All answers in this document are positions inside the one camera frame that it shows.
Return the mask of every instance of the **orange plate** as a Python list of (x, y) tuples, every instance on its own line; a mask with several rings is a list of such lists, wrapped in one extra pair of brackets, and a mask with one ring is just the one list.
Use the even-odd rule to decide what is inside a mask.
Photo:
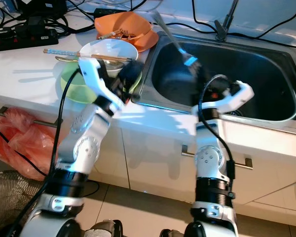
[(96, 18), (94, 26), (102, 36), (118, 29), (127, 30), (129, 34), (136, 36), (145, 35), (151, 30), (149, 21), (132, 11)]
[(153, 30), (149, 31), (147, 34), (145, 34), (143, 37), (140, 37), (137, 40), (131, 40), (130, 43), (134, 45), (138, 52), (143, 52), (147, 49), (150, 49), (153, 47), (159, 40), (159, 35), (154, 32)]

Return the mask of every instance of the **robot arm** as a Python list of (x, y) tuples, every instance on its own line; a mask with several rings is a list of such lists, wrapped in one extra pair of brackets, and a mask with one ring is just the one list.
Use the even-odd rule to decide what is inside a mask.
[[(226, 79), (224, 75), (216, 77)], [(231, 82), (221, 93), (224, 94), (223, 99), (202, 103), (202, 112), (207, 124), (224, 138), (219, 114), (237, 110), (254, 93), (249, 85), (241, 81)], [(192, 108), (192, 113), (198, 114), (198, 106)], [(238, 237), (236, 215), (232, 207), (235, 194), (231, 190), (235, 163), (227, 160), (225, 148), (203, 122), (196, 124), (196, 144), (196, 198), (191, 209), (194, 222), (187, 226), (184, 236)]]
[[(56, 171), (48, 182), (34, 210), (31, 212), (20, 237), (77, 237), (79, 224), (74, 220), (83, 208), (82, 190), (91, 169), (98, 158), (100, 144), (105, 137), (113, 114), (126, 102), (123, 83), (108, 83), (99, 76), (101, 65), (96, 59), (80, 58), (79, 66), (86, 84), (98, 95), (94, 103), (87, 105), (72, 123), (69, 135), (58, 149)], [(205, 120), (223, 137), (219, 113), (233, 111), (253, 97), (250, 86), (240, 81), (234, 83), (232, 92), (226, 88), (224, 98), (205, 102), (202, 111)], [(197, 167), (196, 200), (187, 237), (238, 237), (235, 212), (232, 208), (234, 193), (231, 191), (232, 175), (224, 155), (224, 148), (202, 122), (196, 124)], [(116, 236), (112, 221), (96, 224), (88, 234)], [(161, 237), (180, 236), (177, 231), (166, 230)]]
[(101, 78), (104, 65), (96, 59), (79, 59), (86, 84), (98, 95), (78, 115), (68, 136), (58, 148), (53, 177), (31, 212), (20, 237), (77, 237), (81, 230), (74, 220), (83, 208), (82, 191), (98, 159), (100, 144), (114, 113), (124, 107), (124, 81)]

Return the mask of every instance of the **wall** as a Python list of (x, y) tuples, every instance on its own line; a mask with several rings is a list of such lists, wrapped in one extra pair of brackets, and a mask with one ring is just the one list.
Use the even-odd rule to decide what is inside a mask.
[[(194, 0), (197, 20), (223, 22), (232, 0)], [(149, 9), (156, 1), (145, 3), (141, 9)], [(161, 13), (193, 18), (192, 0), (164, 0), (158, 10)], [(239, 0), (233, 25), (266, 30), (296, 13), (296, 0)], [(296, 18), (274, 32), (296, 36)]]

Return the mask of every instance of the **stainless steel sink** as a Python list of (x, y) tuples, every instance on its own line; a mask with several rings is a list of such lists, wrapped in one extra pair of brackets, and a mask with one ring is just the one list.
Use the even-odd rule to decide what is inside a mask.
[[(159, 42), (147, 58), (143, 83), (135, 102), (190, 113), (196, 83), (169, 38)], [(214, 76), (248, 83), (253, 99), (222, 119), (296, 133), (296, 66), (290, 54), (208, 39), (175, 35), (183, 48), (199, 58)]]

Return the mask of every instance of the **green bowl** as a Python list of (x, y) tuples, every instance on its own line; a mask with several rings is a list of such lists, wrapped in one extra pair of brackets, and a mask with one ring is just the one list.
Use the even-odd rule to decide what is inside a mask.
[[(78, 63), (67, 63), (65, 68), (62, 71), (60, 86), (62, 91), (64, 91), (66, 84), (71, 77), (71, 75), (75, 72), (75, 70), (79, 67)], [(129, 92), (132, 93), (136, 86), (139, 84), (142, 78), (142, 73), (138, 76), (135, 83), (131, 86)], [(97, 98), (97, 95), (85, 84), (84, 79), (80, 73), (76, 74), (73, 81), (71, 82), (67, 95), (69, 99), (83, 104), (90, 104)]]

